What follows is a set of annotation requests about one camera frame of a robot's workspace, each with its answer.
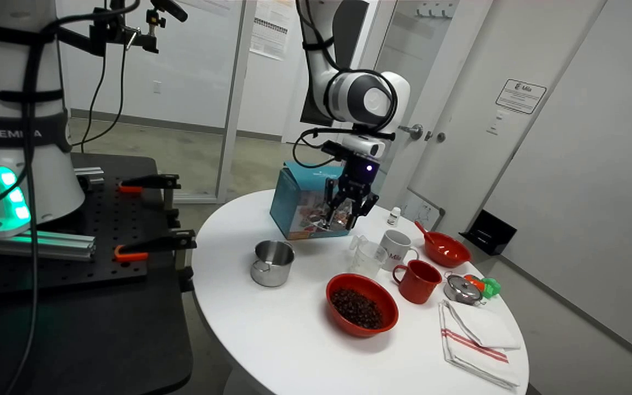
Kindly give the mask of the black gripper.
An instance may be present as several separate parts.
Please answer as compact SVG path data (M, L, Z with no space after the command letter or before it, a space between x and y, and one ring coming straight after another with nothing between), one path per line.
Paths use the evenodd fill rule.
M333 210L343 205L340 198L359 199L353 209L353 220L370 216L370 210L377 205L381 196L372 193L372 184L377 175L381 164L370 159L348 159L343 167L343 175L338 182L326 182L326 223L331 223Z

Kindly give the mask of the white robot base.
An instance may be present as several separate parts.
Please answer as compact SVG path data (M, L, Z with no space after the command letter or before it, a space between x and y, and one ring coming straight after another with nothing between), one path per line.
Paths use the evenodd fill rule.
M0 240L78 210L58 0L0 0Z

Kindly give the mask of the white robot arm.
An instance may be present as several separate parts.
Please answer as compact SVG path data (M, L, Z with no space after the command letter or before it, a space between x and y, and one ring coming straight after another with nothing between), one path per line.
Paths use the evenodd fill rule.
M329 122L349 124L340 144L320 145L333 161L344 162L343 175L326 186L322 223L329 224L333 213L348 206L344 228L353 228L377 203L372 184L386 144L395 138L405 122L411 83L391 71L377 73L336 63L331 51L336 43L333 18L343 5L344 0L297 0L297 11L310 97Z

